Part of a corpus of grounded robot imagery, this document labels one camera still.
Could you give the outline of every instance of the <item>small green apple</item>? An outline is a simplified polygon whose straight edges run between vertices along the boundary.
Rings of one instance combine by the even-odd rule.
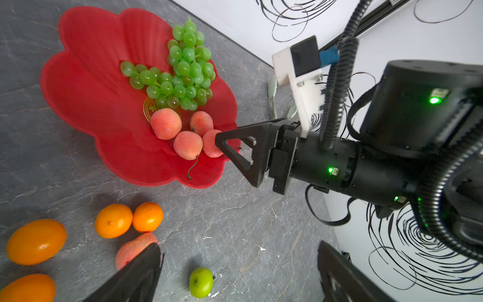
[[[195,269],[189,277],[189,292],[195,298],[208,296],[213,287],[213,274],[204,267]]]

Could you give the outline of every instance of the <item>orange fruit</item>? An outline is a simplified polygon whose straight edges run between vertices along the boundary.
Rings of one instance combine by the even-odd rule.
[[[163,221],[163,209],[154,202],[145,202],[134,211],[132,226],[139,233],[147,233],[156,230]]]
[[[131,209],[126,205],[114,203],[97,214],[94,227],[102,238],[116,238],[127,232],[131,223]]]
[[[34,265],[54,256],[67,239],[65,227],[52,219],[32,221],[13,233],[7,256],[20,265]]]
[[[17,279],[0,291],[0,302],[53,302],[56,284],[47,275],[34,273]]]

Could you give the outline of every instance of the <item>grape stem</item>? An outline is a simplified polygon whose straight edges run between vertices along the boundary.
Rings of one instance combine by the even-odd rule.
[[[196,166],[197,163],[198,163],[198,155],[196,155],[196,162],[195,162],[195,164],[193,166],[191,166],[191,168],[189,168],[189,170],[188,170],[188,179],[191,179],[191,176],[189,176],[189,173],[190,173],[191,169],[193,169]]]

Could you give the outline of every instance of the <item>pink peach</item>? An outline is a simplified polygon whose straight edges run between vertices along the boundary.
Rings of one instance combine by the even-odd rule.
[[[189,125],[197,135],[203,137],[205,133],[213,130],[213,119],[208,113],[198,111],[191,117]]]
[[[116,255],[117,270],[120,271],[151,243],[159,244],[156,236],[153,233],[144,233],[133,241],[129,241],[123,245]]]
[[[194,132],[183,131],[174,139],[173,147],[182,158],[194,160],[203,149],[203,139]]]
[[[181,131],[181,118],[171,108],[164,108],[154,112],[151,117],[151,127],[153,127],[156,137],[162,140],[170,140]]]
[[[223,152],[214,144],[214,138],[220,130],[210,130],[205,135],[203,135],[203,151],[205,154],[211,158],[220,157]]]

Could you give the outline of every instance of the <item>black cable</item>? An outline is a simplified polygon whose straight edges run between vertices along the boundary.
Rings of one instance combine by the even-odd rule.
[[[346,224],[347,222],[349,222],[349,220],[351,220],[351,212],[349,211],[349,205],[354,201],[356,200],[357,198],[354,198],[354,197],[351,197],[349,198],[349,200],[347,201],[347,215],[342,218],[341,220],[337,220],[337,221],[325,221],[323,219],[320,219],[316,214],[315,212],[313,211],[312,209],[312,206],[310,206],[310,202],[309,202],[309,190],[310,188],[314,187],[314,185],[310,184],[307,186],[307,188],[305,189],[305,201],[307,202],[307,205],[309,206],[309,210],[312,212],[312,215],[314,215],[315,218],[317,218],[317,220],[319,220],[320,222],[322,222],[323,224],[327,225],[327,226],[330,226],[330,227],[338,227],[338,226],[343,226],[344,224]]]
[[[470,6],[470,5],[473,3],[473,0],[471,0],[471,1],[469,2],[468,6],[465,8],[465,10],[464,10],[464,11],[460,12],[460,13],[459,13],[459,14],[457,14],[456,16],[454,16],[454,17],[452,17],[452,18],[449,18],[449,19],[446,19],[446,20],[442,20],[442,21],[435,21],[435,22],[424,21],[423,19],[421,19],[420,17],[418,17],[418,16],[416,15],[416,6],[418,5],[418,2],[419,2],[419,0],[417,0],[417,1],[416,1],[416,4],[414,5],[414,9],[413,9],[413,11],[412,11],[412,13],[413,13],[414,17],[416,17],[416,19],[418,19],[419,21],[421,21],[421,22],[423,22],[423,23],[436,24],[436,23],[441,23],[441,22],[446,22],[446,21],[449,21],[449,20],[453,20],[453,19],[455,19],[455,18],[457,18],[457,17],[461,16],[461,15],[462,15],[462,14],[463,14],[463,13],[464,13],[464,12],[465,12],[465,11],[466,11],[468,8],[469,8],[469,6]]]

